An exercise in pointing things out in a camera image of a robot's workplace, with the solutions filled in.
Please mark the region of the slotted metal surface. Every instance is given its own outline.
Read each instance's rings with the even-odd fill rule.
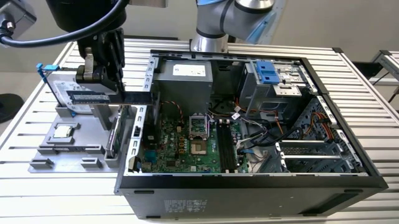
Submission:
[[[142,90],[151,49],[189,50],[186,41],[126,40],[125,82],[129,91]],[[398,114],[345,54],[330,48],[231,44],[230,52],[307,57],[359,141],[385,176],[390,189],[330,217],[269,219],[165,220],[159,223],[399,223],[399,121]],[[77,45],[69,44],[59,59],[65,67],[83,63]],[[138,221],[123,196],[114,195],[117,173],[31,174],[37,154],[53,123],[57,100],[38,85],[18,117],[0,137],[2,223],[147,223]]]

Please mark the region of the black cable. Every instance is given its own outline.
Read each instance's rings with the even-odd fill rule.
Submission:
[[[392,96],[392,98],[390,98],[390,100],[389,100],[389,103],[392,103],[392,102],[393,102],[393,100],[394,100],[396,96],[397,96],[397,94],[394,94],[394,95]]]
[[[257,156],[259,159],[265,159],[267,157],[267,155],[265,157],[262,157],[262,156],[257,155],[255,153],[247,153],[247,154]]]
[[[269,146],[273,146],[277,142],[279,142],[281,140],[286,139],[295,131],[299,131],[299,137],[298,139],[302,139],[303,136],[305,136],[305,131],[301,127],[295,127],[293,128],[289,132],[286,132],[278,139],[275,139],[274,141],[269,142],[269,143],[255,143],[253,146],[250,146],[249,148],[245,148],[245,149],[241,149],[242,150],[246,150],[246,149],[251,149],[257,146],[259,147],[269,147]]]
[[[390,72],[388,72],[374,83],[373,83],[373,85],[375,85],[381,80],[382,80],[382,78],[385,78],[386,76],[388,76],[388,74],[389,74]]]
[[[93,25],[90,25],[86,28],[74,31],[73,33],[57,37],[51,37],[47,39],[42,39],[42,40],[34,40],[34,41],[17,41],[9,36],[3,36],[0,42],[15,48],[38,48],[38,47],[45,47],[45,46],[77,41],[101,32],[114,22],[119,14],[125,12],[125,8],[129,4],[130,4],[130,0],[119,0],[117,5],[111,9],[111,11],[98,22],[95,22]]]

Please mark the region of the white label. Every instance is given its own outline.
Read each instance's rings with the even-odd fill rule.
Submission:
[[[233,116],[231,116],[231,118],[235,120],[235,119],[238,119],[239,118],[239,113],[235,113]]]
[[[242,110],[242,108],[239,106],[237,106],[235,111],[239,112]]]
[[[70,81],[54,81],[58,89],[58,97],[63,98],[67,107],[77,113],[93,113],[90,105],[75,105],[67,94],[67,91],[91,91],[90,89],[82,87],[77,82]]]
[[[107,95],[74,95],[78,100],[110,100]]]
[[[206,77],[206,66],[191,65],[191,64],[177,64],[174,65],[175,76],[201,76]]]
[[[209,200],[165,200],[165,208],[173,212],[205,212]]]

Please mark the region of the expansion slot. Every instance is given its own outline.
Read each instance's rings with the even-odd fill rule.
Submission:
[[[221,156],[221,170],[223,173],[235,172],[237,159],[234,153],[230,124],[219,123],[217,125],[217,134]]]

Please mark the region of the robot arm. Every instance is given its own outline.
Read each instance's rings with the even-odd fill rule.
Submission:
[[[191,50],[227,53],[227,34],[257,43],[274,22],[274,0],[198,0],[197,37]],[[102,103],[151,104],[151,96],[126,92],[123,84],[126,6],[167,7],[166,0],[47,0],[58,26],[69,34],[37,41],[15,41],[35,23],[34,10],[21,0],[0,0],[0,43],[33,48],[78,41],[86,64],[77,82],[106,98]]]
[[[258,43],[271,28],[275,0],[198,0],[197,36],[190,48],[201,52],[227,52],[227,34]]]

